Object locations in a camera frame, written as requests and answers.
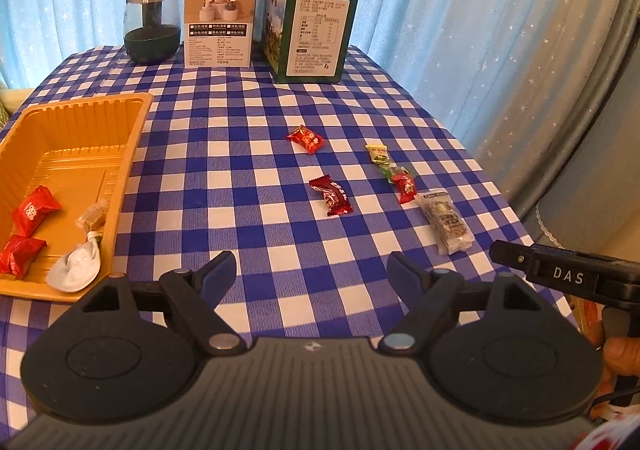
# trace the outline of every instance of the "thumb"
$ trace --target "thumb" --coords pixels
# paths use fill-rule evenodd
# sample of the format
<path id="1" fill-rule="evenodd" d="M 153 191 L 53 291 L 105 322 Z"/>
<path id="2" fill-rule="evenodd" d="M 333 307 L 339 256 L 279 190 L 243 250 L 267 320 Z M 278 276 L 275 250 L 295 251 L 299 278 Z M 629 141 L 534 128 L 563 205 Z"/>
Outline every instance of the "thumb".
<path id="1" fill-rule="evenodd" d="M 640 377 L 640 338 L 610 338 L 603 354 L 605 364 L 615 374 Z"/>

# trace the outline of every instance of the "orange plastic tray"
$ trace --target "orange plastic tray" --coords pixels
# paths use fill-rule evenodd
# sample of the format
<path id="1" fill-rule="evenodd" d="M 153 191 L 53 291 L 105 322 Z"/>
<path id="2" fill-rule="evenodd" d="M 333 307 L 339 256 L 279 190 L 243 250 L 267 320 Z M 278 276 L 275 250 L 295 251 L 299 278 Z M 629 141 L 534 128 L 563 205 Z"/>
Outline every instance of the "orange plastic tray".
<path id="1" fill-rule="evenodd" d="M 33 237 L 44 239 L 23 280 L 0 274 L 0 295 L 75 302 L 91 286 L 62 293 L 45 283 L 53 263 L 85 235 L 76 219 L 101 197 L 109 201 L 103 227 L 102 266 L 94 285 L 111 271 L 118 215 L 131 162 L 153 97 L 148 93 L 86 98 L 32 106 L 0 143 L 0 249 L 15 228 L 11 211 L 38 185 L 62 205 Z"/>

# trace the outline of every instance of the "hand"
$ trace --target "hand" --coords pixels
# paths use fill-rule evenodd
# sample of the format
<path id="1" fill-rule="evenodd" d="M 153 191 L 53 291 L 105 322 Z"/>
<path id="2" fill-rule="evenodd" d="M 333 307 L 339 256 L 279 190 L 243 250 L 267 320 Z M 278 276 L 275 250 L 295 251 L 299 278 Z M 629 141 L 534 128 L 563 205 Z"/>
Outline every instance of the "hand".
<path id="1" fill-rule="evenodd" d="M 595 347 L 604 344 L 602 355 L 606 367 L 596 398 L 613 392 L 611 380 L 615 374 L 640 378 L 640 338 L 610 338 L 605 342 L 602 322 L 598 322 L 589 333 L 588 339 Z M 599 403 L 593 407 L 589 414 L 591 419 L 599 417 L 606 404 L 607 402 Z"/>

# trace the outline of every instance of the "checkered tablecloth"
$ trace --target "checkered tablecloth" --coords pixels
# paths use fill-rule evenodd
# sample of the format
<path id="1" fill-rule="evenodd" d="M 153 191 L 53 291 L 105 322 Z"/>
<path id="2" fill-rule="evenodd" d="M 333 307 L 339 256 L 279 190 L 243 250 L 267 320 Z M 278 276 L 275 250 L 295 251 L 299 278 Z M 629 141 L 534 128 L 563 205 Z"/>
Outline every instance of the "checkered tablecloth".
<path id="1" fill-rule="evenodd" d="M 493 240 L 530 243 L 460 143 L 354 48 L 336 85 L 275 85 L 259 60 L 247 69 L 187 69 L 180 50 L 160 66 L 134 66 L 124 49 L 96 48 L 67 58 L 23 108 L 120 92 L 149 92 L 154 103 L 126 189 L 114 269 L 156 279 L 231 250 L 239 276 L 216 311 L 247 340 L 380 337 L 404 308 L 386 280 L 390 252 L 486 281 L 495 271 L 487 256 Z M 314 155 L 285 139 L 300 123 L 327 140 Z M 366 140 L 382 141 L 411 166 L 418 189 L 449 190 L 476 236 L 470 250 L 438 255 L 424 215 L 415 202 L 398 204 Z M 353 213 L 327 217 L 307 185 L 324 173 L 345 189 Z M 560 293 L 538 290 L 570 315 Z M 0 298 L 0 438 L 33 415 L 20 361 L 65 309 Z"/>

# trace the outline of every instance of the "dark red candy wrapper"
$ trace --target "dark red candy wrapper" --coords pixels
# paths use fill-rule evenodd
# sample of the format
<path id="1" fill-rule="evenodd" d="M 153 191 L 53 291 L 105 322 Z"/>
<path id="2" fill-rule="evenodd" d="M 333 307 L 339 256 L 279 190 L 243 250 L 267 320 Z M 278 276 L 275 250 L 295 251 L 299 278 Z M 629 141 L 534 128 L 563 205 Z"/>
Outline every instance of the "dark red candy wrapper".
<path id="1" fill-rule="evenodd" d="M 341 215 L 353 212 L 351 203 L 340 185 L 335 183 L 330 176 L 324 175 L 309 182 L 309 186 L 318 192 L 322 192 L 322 197 L 329 207 L 327 215 Z"/>
<path id="2" fill-rule="evenodd" d="M 14 220 L 18 235 L 31 237 L 48 213 L 61 208 L 60 203 L 51 195 L 51 191 L 44 185 L 40 185 L 11 212 L 11 218 Z"/>
<path id="3" fill-rule="evenodd" d="M 300 125 L 300 127 L 287 136 L 287 140 L 299 143 L 309 154 L 315 153 L 324 144 L 324 138 L 307 129 L 304 125 Z"/>
<path id="4" fill-rule="evenodd" d="M 46 242 L 32 237 L 12 235 L 0 252 L 0 273 L 10 273 L 18 279 L 25 276 L 31 261 Z"/>
<path id="5" fill-rule="evenodd" d="M 408 172 L 402 172 L 391 177 L 391 181 L 398 185 L 400 191 L 400 204 L 408 203 L 415 199 L 415 195 L 418 193 L 418 189 L 415 188 L 414 179 Z"/>

